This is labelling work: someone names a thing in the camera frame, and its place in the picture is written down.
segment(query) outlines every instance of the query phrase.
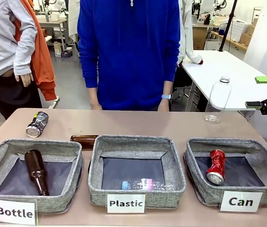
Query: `pink label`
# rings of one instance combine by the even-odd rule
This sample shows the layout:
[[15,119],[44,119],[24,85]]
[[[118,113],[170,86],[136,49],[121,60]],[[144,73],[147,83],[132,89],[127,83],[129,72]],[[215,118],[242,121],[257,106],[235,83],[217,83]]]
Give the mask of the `pink label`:
[[152,186],[152,179],[147,179],[147,178],[142,178],[142,190],[148,190],[151,191],[153,190],[153,186]]

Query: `can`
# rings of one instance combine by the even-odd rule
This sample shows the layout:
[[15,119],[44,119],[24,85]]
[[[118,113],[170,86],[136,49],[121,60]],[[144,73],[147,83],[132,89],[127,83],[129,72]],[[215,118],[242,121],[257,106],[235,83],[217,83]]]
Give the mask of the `can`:
[[35,114],[33,121],[26,128],[26,134],[30,137],[36,138],[42,134],[45,126],[48,123],[48,114],[44,112],[38,112]]
[[225,181],[225,154],[222,150],[210,152],[212,166],[207,170],[207,179],[213,184],[222,184]]

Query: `gray long-sleeve shirt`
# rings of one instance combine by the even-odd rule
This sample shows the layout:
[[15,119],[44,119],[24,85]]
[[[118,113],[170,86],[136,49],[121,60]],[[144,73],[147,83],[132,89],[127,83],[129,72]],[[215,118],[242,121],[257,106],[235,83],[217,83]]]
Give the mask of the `gray long-sleeve shirt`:
[[[19,42],[14,38],[15,18],[21,22]],[[0,0],[0,75],[12,68],[15,75],[31,73],[36,34],[36,25],[20,0]]]

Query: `floor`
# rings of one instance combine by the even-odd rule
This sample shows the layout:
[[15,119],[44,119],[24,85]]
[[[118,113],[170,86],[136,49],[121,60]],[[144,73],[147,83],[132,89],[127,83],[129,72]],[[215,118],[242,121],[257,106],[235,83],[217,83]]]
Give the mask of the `floor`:
[[[56,109],[90,109],[88,92],[82,78],[81,66],[76,49],[74,55],[70,58],[57,58],[54,51],[50,50],[53,68],[56,76],[56,94],[60,97],[56,105]],[[179,89],[173,96],[172,111],[184,111],[187,98],[183,94],[183,89]],[[44,108],[48,108],[51,102],[42,99]],[[192,111],[196,111],[196,106],[192,106]],[[0,114],[0,126],[4,123],[4,118]]]

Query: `black can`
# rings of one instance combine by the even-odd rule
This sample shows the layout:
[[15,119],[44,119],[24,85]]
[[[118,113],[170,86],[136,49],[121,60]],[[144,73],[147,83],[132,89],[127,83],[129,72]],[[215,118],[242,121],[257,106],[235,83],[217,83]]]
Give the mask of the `black can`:
[[48,123],[48,114],[44,112],[38,112],[35,114],[33,121],[26,128],[26,134],[30,137],[36,138],[42,134],[45,126]]

